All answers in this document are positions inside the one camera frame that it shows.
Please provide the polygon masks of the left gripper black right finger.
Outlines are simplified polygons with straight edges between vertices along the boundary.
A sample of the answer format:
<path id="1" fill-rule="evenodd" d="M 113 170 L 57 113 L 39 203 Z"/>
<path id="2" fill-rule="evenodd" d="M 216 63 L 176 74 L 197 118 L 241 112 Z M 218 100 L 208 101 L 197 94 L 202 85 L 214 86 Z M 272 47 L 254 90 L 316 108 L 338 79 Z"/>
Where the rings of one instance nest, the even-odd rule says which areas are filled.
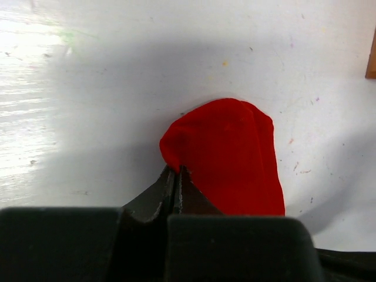
<path id="1" fill-rule="evenodd" d="M 304 225 L 289 217 L 226 216 L 179 176 L 167 220 L 168 281 L 323 281 Z"/>

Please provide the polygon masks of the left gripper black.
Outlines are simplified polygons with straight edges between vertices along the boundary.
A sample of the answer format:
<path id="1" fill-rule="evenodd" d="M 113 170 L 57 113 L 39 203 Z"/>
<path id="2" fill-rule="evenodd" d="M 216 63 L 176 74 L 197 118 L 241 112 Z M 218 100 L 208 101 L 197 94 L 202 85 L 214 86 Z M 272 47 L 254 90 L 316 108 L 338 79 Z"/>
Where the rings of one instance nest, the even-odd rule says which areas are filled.
<path id="1" fill-rule="evenodd" d="M 317 249 L 325 281 L 376 282 L 376 253 Z"/>

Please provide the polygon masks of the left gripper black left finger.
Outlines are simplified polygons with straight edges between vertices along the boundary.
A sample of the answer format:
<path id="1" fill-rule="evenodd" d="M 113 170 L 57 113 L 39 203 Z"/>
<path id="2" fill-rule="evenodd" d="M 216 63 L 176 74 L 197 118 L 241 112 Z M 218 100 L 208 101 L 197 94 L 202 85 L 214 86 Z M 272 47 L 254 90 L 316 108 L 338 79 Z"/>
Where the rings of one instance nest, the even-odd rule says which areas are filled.
<path id="1" fill-rule="evenodd" d="M 2 209 L 1 280 L 160 280 L 174 183 L 165 168 L 123 207 Z"/>

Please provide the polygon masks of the red santa sock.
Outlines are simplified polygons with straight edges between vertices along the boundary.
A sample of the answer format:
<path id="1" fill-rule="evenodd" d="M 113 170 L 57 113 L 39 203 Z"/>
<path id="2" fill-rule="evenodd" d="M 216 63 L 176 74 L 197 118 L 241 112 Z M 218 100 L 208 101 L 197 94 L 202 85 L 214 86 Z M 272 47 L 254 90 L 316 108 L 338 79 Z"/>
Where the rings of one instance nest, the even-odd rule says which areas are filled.
<path id="1" fill-rule="evenodd" d="M 213 100 L 173 122 L 159 142 L 166 164 L 185 167 L 222 213 L 284 216 L 271 117 L 234 98 Z"/>

